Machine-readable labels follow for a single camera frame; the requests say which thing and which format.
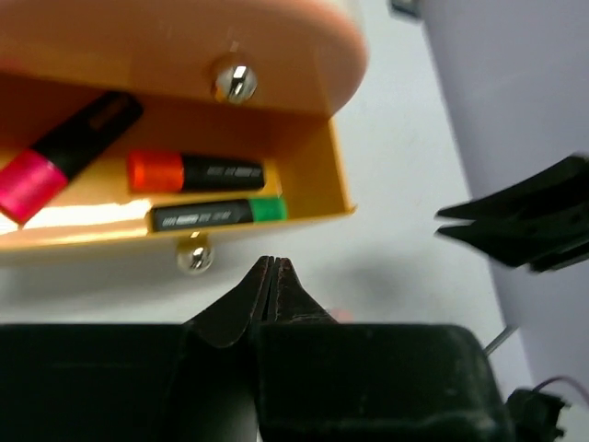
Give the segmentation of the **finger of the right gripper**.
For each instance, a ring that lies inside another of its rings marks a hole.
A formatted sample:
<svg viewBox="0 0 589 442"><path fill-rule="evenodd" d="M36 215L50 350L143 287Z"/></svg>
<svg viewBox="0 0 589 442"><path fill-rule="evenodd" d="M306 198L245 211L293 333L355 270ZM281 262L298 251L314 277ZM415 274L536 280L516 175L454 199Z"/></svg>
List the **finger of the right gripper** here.
<svg viewBox="0 0 589 442"><path fill-rule="evenodd" d="M437 215L461 220L533 219L588 201L588 156L571 155L500 192L445 207Z"/></svg>
<svg viewBox="0 0 589 442"><path fill-rule="evenodd" d="M588 217L480 218L437 234L462 242L505 267L553 272L588 260Z"/></svg>

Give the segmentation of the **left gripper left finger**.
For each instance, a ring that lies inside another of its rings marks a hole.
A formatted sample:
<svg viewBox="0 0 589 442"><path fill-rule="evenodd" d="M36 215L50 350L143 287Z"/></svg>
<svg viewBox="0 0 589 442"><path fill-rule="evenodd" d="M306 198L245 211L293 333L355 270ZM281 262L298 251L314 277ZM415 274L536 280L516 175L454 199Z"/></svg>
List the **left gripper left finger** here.
<svg viewBox="0 0 589 442"><path fill-rule="evenodd" d="M1 329L5 441L254 441L247 334L272 260L183 323Z"/></svg>

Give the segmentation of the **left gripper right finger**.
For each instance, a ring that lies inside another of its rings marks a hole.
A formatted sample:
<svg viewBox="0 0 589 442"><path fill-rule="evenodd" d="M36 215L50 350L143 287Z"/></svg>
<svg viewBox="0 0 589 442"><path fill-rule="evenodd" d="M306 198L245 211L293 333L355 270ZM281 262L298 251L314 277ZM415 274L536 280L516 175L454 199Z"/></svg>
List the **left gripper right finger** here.
<svg viewBox="0 0 589 442"><path fill-rule="evenodd" d="M277 259L255 325L265 441L512 441L476 336L453 324L339 323Z"/></svg>

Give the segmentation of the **green highlighter marker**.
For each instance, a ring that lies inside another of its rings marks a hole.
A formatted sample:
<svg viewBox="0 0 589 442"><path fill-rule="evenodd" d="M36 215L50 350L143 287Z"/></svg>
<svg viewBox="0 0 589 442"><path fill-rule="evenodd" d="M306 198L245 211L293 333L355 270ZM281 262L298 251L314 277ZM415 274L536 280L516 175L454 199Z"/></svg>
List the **green highlighter marker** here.
<svg viewBox="0 0 589 442"><path fill-rule="evenodd" d="M148 217L154 232L168 232L283 221L287 216L282 197L261 197L154 207Z"/></svg>

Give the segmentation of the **orange highlighter marker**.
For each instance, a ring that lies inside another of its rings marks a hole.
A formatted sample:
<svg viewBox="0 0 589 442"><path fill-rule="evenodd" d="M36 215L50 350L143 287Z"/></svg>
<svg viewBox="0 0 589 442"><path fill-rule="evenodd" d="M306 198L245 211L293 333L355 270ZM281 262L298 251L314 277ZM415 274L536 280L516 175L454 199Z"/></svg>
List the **orange highlighter marker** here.
<svg viewBox="0 0 589 442"><path fill-rule="evenodd" d="M244 159L139 150L126 164L133 192L256 191L266 183L263 165Z"/></svg>

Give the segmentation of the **yellow drawer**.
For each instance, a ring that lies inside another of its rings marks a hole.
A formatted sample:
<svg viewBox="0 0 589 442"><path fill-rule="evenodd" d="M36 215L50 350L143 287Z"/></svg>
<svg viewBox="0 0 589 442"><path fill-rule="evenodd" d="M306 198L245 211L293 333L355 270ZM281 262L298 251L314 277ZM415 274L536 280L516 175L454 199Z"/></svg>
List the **yellow drawer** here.
<svg viewBox="0 0 589 442"><path fill-rule="evenodd" d="M187 248L208 239L259 236L354 212L330 117L219 104L193 98L186 90L172 95L126 83L120 90L143 105L142 118L27 224L2 218L3 260L124 252L166 243ZM265 186L256 192L228 192L226 198L278 197L285 202L286 218L157 232L151 221L153 209L219 201L223 196L132 192L125 163L127 155L139 149L260 160L266 169Z"/></svg>

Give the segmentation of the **pink highlighter marker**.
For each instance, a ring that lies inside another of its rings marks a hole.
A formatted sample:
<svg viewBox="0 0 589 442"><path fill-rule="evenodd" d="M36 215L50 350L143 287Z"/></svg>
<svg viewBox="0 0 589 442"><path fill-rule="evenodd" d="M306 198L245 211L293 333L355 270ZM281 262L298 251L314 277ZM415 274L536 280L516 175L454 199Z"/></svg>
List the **pink highlighter marker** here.
<svg viewBox="0 0 589 442"><path fill-rule="evenodd" d="M1 213L26 224L143 112L132 95L110 91L56 125L1 168Z"/></svg>

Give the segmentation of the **orange drawer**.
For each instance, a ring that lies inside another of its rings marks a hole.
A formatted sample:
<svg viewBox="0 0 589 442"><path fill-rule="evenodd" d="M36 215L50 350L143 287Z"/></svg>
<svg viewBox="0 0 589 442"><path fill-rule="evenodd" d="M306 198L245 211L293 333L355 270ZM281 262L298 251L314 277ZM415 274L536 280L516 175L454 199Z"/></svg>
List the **orange drawer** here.
<svg viewBox="0 0 589 442"><path fill-rule="evenodd" d="M355 1L5 1L1 69L70 84L211 101L248 67L250 108L331 115L367 66Z"/></svg>

